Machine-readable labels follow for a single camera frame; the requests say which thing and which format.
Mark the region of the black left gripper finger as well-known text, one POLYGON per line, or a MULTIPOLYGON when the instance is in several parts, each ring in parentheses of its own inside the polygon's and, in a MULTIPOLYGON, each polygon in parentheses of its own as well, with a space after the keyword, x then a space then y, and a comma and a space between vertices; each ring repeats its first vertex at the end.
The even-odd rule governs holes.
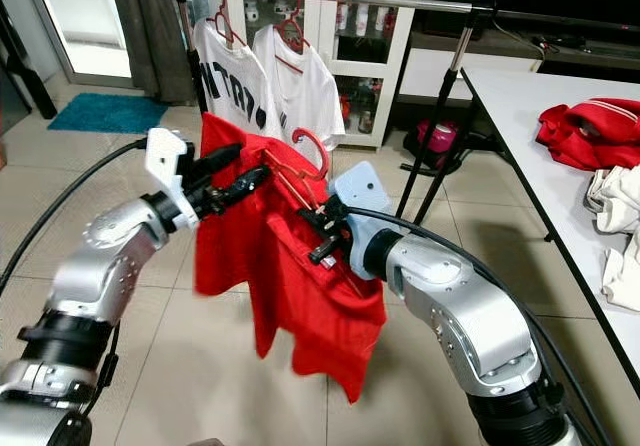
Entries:
POLYGON ((259 164, 259 166, 244 171, 241 175, 234 178, 229 185, 212 191, 212 212, 227 212, 234 204, 242 202, 242 200, 250 196, 253 191, 259 189, 262 184, 265 184, 270 176, 270 168, 265 166, 265 164, 259 164))
POLYGON ((193 159, 188 166, 189 184, 209 184, 212 176, 223 171, 229 164, 238 161, 242 148, 242 143, 230 143, 193 159))

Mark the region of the red T-shirt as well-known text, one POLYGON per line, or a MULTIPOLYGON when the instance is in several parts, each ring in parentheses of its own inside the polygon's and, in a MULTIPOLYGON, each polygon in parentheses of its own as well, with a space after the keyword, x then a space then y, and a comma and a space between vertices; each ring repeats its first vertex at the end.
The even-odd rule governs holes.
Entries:
POLYGON ((300 205, 260 155, 271 139, 293 146, 202 114, 201 153, 243 144, 238 161, 215 173, 212 184, 225 187, 259 164, 271 176, 242 202, 198 226, 193 290, 216 296, 247 283, 256 353, 268 355, 276 332, 287 331, 294 338, 294 373, 325 374, 343 388, 348 402, 357 402, 387 322, 383 283, 364 280, 342 263, 325 269, 307 259, 320 242, 297 237, 297 223, 306 222, 296 214, 300 205))

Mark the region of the red plastic hanger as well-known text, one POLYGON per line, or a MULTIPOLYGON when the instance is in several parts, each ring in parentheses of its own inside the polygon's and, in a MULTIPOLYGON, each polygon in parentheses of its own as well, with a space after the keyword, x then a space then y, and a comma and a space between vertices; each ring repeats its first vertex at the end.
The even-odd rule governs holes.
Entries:
POLYGON ((332 155, 314 131, 294 129, 291 132, 291 141, 312 143, 317 154, 317 162, 308 161, 307 155, 275 139, 271 139, 271 143, 261 150, 260 155, 273 167, 274 175, 285 185, 285 189, 296 199, 301 209, 320 209, 326 200, 323 193, 332 172, 332 155))
POLYGON ((303 6, 305 6, 303 0, 294 0, 293 10, 275 26, 276 33, 279 34, 280 39, 289 49, 298 54, 305 53, 308 47, 308 40, 305 38, 305 33, 303 33, 303 29, 297 21, 303 6))
POLYGON ((214 22, 215 29, 218 29, 219 24, 223 24, 220 29, 221 35, 224 36, 224 42, 227 44, 227 48, 234 48, 236 44, 242 45, 242 47, 248 47, 248 44, 237 34, 237 31, 233 29, 230 24, 230 15, 227 11, 229 0, 220 0, 218 11, 211 17, 211 21, 214 22))

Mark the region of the white T-shirt black letters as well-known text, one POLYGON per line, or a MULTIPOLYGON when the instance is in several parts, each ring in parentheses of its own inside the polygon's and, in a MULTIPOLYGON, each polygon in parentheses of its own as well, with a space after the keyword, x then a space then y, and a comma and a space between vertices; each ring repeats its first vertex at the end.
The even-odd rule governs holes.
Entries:
POLYGON ((214 22, 195 26, 192 45, 210 112, 247 132, 273 136, 280 132, 273 93, 259 58, 246 45, 229 47, 214 22))

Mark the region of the white T-shirt with badges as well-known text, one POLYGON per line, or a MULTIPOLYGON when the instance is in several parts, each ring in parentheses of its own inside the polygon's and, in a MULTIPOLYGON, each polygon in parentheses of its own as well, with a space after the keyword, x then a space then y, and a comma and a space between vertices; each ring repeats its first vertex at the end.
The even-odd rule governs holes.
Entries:
POLYGON ((283 139, 306 129, 332 152, 346 135, 346 118, 340 108, 337 81, 323 58, 310 45, 293 50, 274 26, 257 30, 251 43, 260 58, 271 89, 283 139))

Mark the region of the pink round appliance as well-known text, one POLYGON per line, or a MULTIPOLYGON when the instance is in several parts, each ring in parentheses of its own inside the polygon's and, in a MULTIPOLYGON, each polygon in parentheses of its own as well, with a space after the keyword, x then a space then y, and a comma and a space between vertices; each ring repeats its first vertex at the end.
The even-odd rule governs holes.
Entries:
POLYGON ((421 175, 433 175, 435 170, 445 162, 445 155, 452 148, 457 138, 456 122, 445 120, 435 126, 433 134, 428 138, 428 121, 421 120, 415 130, 404 135, 402 146, 413 157, 421 157, 421 175), (428 149, 424 154, 419 154, 422 140, 426 138, 428 149))

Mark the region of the grey curtain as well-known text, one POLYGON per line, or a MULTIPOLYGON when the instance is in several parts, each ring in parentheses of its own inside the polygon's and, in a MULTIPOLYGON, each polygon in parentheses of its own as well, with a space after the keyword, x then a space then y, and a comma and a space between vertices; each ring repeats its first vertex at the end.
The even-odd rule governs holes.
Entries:
POLYGON ((195 99, 174 0, 114 0, 133 86, 157 102, 195 99))

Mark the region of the white glass door cabinet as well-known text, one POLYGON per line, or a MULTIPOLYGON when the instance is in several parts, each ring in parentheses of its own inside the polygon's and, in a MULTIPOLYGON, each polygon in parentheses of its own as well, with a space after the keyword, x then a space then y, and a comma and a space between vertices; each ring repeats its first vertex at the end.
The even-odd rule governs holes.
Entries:
MULTIPOLYGON (((214 16, 220 0, 188 0, 189 20, 214 16)), ((284 20, 293 0, 229 0, 230 24, 241 38, 284 20)), ((303 1, 297 18, 308 40, 334 74, 346 131, 342 145, 379 148, 413 21, 411 8, 346 1, 303 1)))

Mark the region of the low TV cabinet white drawers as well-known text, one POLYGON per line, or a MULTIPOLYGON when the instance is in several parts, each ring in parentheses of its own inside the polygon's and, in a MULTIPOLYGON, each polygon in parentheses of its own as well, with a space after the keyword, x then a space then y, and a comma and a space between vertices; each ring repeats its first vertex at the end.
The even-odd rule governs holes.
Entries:
MULTIPOLYGON (((397 97, 436 97, 456 47, 454 36, 412 33, 397 97)), ((640 33, 584 34, 581 45, 570 47, 550 42, 545 30, 486 27, 468 42, 461 67, 640 82, 640 33)))

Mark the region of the glass balcony door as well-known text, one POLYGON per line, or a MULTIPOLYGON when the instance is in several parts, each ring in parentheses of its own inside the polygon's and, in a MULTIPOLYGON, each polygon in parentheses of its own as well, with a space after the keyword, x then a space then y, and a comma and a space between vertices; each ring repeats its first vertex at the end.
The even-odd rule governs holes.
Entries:
POLYGON ((115 0, 37 0, 69 80, 128 88, 129 53, 115 0))

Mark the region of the silver black rack pole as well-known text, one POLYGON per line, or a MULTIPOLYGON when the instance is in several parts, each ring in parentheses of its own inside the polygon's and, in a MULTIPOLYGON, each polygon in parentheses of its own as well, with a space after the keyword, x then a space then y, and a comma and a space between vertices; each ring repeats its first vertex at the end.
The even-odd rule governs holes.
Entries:
MULTIPOLYGON (((475 24, 477 18, 480 16, 480 10, 480 7, 472 7, 470 12, 467 13, 465 22, 463 22, 463 29, 460 34, 460 39, 458 39, 456 49, 454 49, 451 65, 449 65, 448 70, 445 71, 442 86, 440 86, 439 93, 436 94, 435 106, 433 107, 433 111, 431 111, 431 117, 428 121, 428 138, 433 134, 435 126, 438 125, 440 120, 442 120, 442 112, 445 108, 445 103, 447 103, 453 85, 456 84, 457 76, 460 74, 462 59, 465 57, 468 43, 470 43, 471 36, 474 34, 475 24)), ((428 145, 426 145, 425 138, 422 140, 419 154, 424 154, 426 149, 428 149, 428 145)), ((404 185, 404 193, 412 193, 417 177, 421 175, 421 163, 421 157, 415 158, 415 163, 410 167, 410 177, 407 178, 406 185, 404 185)), ((433 202, 435 195, 438 194, 439 187, 443 184, 444 177, 445 164, 443 163, 442 166, 435 171, 435 175, 431 177, 431 182, 428 187, 428 191, 426 191, 425 198, 422 199, 420 208, 417 209, 416 216, 412 219, 412 222, 415 223, 415 225, 422 225, 422 222, 425 221, 426 216, 428 216, 428 209, 431 202, 433 202)))

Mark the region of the large white table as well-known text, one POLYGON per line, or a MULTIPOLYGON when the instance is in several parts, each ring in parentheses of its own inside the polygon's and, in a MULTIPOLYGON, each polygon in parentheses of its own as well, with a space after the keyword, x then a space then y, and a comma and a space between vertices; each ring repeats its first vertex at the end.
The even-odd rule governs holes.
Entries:
POLYGON ((513 170, 602 326, 632 395, 640 399, 640 373, 634 365, 640 360, 640 313, 609 304, 602 292, 605 254, 625 248, 626 237, 596 231, 594 216, 582 203, 591 173, 553 161, 535 141, 541 112, 595 97, 640 99, 640 82, 486 68, 462 68, 460 75, 494 123, 513 170))

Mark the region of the red jacket white stripes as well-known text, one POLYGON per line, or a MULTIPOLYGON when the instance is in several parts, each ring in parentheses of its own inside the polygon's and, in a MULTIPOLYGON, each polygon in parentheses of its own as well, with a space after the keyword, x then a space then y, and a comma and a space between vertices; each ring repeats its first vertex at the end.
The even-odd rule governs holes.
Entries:
POLYGON ((596 97, 553 106, 538 117, 535 141, 550 158, 582 171, 640 166, 640 100, 596 97))

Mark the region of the black furniture frame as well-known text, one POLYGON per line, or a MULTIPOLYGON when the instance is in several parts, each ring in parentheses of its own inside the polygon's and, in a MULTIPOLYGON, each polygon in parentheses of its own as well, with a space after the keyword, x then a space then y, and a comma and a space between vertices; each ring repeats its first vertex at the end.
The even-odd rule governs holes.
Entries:
POLYGON ((1 43, 3 43, 3 50, 6 54, 6 58, 3 59, 3 67, 9 71, 9 74, 15 74, 20 77, 24 86, 26 86, 32 103, 35 104, 41 116, 45 120, 54 120, 56 114, 58 114, 58 108, 55 107, 54 100, 50 97, 44 80, 38 76, 33 68, 27 65, 29 54, 26 47, 20 42, 17 29, 15 29, 12 18, 10 18, 4 4, 1 4, 0 29, 1 43))

